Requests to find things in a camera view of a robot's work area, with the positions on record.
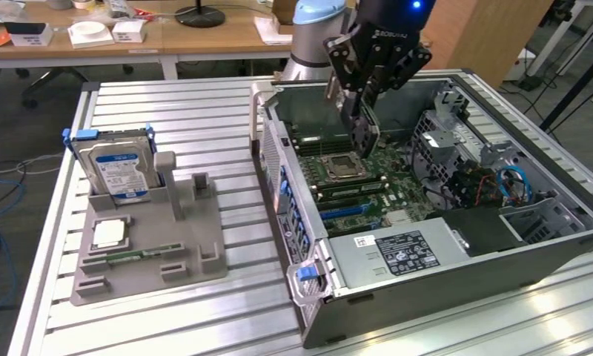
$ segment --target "motherboard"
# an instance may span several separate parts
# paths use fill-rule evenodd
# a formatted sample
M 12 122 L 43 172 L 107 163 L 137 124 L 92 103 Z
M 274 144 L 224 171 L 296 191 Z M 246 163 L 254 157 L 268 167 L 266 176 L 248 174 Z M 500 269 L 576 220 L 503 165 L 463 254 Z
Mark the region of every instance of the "motherboard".
M 330 237 L 427 219 L 436 211 L 406 164 L 407 149 L 388 137 L 362 159 L 346 142 L 311 139 L 296 150 Z

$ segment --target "gray carpet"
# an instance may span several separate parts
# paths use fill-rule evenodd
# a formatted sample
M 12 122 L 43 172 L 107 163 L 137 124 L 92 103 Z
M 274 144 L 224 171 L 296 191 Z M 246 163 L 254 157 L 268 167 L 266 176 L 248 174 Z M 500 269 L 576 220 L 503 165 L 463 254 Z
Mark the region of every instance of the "gray carpet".
M 531 41 L 531 48 L 539 52 L 547 39 L 554 32 L 552 28 L 540 29 Z M 564 46 L 574 42 L 575 36 L 568 33 L 562 45 L 551 56 L 555 59 Z M 550 89 L 538 103 L 539 111 L 547 115 L 558 104 L 562 96 L 576 82 L 578 77 L 593 61 L 593 45 L 590 45 L 587 53 L 572 67 L 570 73 L 556 80 L 558 89 Z M 238 76 L 239 61 L 203 62 L 200 64 L 182 65 L 182 77 L 199 78 L 215 76 Z M 125 75 L 120 65 L 80 68 L 80 71 L 93 81 L 143 81 L 163 78 L 159 65 L 135 65 L 136 71 Z M 278 61 L 256 61 L 255 75 L 271 74 L 278 69 Z M 63 150 L 60 141 L 61 130 L 71 125 L 75 108 L 79 100 L 80 85 L 76 79 L 64 75 L 47 86 L 36 98 L 40 107 L 27 110 L 20 105 L 19 93 L 44 70 L 31 70 L 28 79 L 19 79 L 13 70 L 4 70 L 0 75 L 0 161 L 5 159 L 23 160 L 43 154 L 53 154 Z M 518 90 L 506 84 L 510 91 Z M 524 93 L 535 98 L 540 89 L 532 93 Z M 586 95 L 593 91 L 593 82 L 584 95 L 576 100 L 582 101 Z M 526 99 L 519 95 L 507 95 L 507 98 L 522 110 L 528 108 Z M 540 121 L 536 113 L 528 113 L 530 118 Z M 566 148 L 576 155 L 584 164 L 593 170 L 593 104 L 590 102 L 567 124 L 558 130 L 558 136 Z M 44 170 L 57 166 L 59 160 L 48 160 L 31 166 L 32 170 Z M 1 179 L 19 179 L 19 174 L 7 174 Z M 17 295 L 7 304 L 5 310 L 0 311 L 0 355 L 4 355 L 9 345 L 11 333 L 17 318 L 17 306 L 21 302 L 29 270 L 36 253 L 36 245 L 40 239 L 41 228 L 52 198 L 56 172 L 27 177 L 27 193 L 21 203 L 9 213 L 0 217 L 0 229 L 13 255 L 13 264 L 17 271 Z M 8 185 L 0 185 L 0 196 L 8 191 Z M 0 256 L 0 298 L 9 292 L 11 281 L 5 258 Z

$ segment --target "office chair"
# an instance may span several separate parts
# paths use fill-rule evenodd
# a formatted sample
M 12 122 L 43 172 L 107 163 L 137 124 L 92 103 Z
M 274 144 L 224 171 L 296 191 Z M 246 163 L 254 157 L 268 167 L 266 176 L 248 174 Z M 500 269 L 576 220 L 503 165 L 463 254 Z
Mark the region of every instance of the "office chair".
M 123 65 L 123 71 L 125 74 L 132 74 L 135 72 L 135 68 L 131 65 Z M 55 67 L 21 92 L 21 106 L 28 109 L 35 109 L 37 107 L 37 101 L 31 97 L 32 94 L 63 73 L 71 74 L 81 83 L 89 81 L 73 67 Z M 28 78 L 31 76 L 29 70 L 24 68 L 17 68 L 16 74 L 20 78 Z

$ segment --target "blue cable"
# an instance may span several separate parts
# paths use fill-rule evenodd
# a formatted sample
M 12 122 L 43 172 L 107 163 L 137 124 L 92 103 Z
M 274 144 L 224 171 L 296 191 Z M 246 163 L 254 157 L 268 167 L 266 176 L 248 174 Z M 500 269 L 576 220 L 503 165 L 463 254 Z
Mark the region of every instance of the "blue cable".
M 503 177 L 503 172 L 504 171 L 514 171 L 516 172 L 523 179 L 523 184 L 526 185 L 526 192 L 527 192 L 527 201 L 530 202 L 532 200 L 532 186 L 531 186 L 531 182 L 527 179 L 527 175 L 526 175 L 526 171 L 518 167 L 516 165 L 510 165 L 507 167 L 503 167 L 498 172 L 496 172 L 496 182 L 499 183 L 499 188 L 502 190 L 502 193 L 504 194 L 506 197 L 511 197 L 510 192 L 507 191 L 506 187 L 504 187 L 504 177 Z
M 0 183 L 1 183 L 1 184 L 13 184 L 13 185 L 16 185 L 16 186 L 20 188 L 20 191 L 19 191 L 19 193 L 17 193 L 17 196 L 16 196 L 15 201 L 13 201 L 11 204 L 8 204 L 7 207 L 4 207 L 3 209 L 0 209 L 0 216 L 1 216 L 1 215 L 5 214 L 11 209 L 13 209 L 15 206 L 20 203 L 21 198 L 24 197 L 24 193 L 25 193 L 25 186 L 24 186 L 24 184 L 21 184 L 20 182 L 16 182 L 15 180 L 1 180 L 1 179 L 0 179 Z
M 0 246 L 4 249 L 4 253 L 7 255 L 7 263 L 9 264 L 9 270 L 11 270 L 11 290 L 9 293 L 0 299 L 0 306 L 3 306 L 15 297 L 17 290 L 17 275 L 16 275 L 16 268 L 13 266 L 13 260 L 11 258 L 9 245 L 7 244 L 7 241 L 4 240 L 1 235 L 0 235 Z

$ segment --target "lamp base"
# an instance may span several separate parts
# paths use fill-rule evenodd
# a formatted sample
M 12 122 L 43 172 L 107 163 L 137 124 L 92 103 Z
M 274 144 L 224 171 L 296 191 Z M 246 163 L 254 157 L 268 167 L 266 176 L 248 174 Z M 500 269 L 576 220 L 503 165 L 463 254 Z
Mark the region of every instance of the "lamp base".
M 227 15 L 214 7 L 203 6 L 202 13 L 195 6 L 184 7 L 176 13 L 176 20 L 186 26 L 191 27 L 215 27 L 220 26 L 227 21 Z

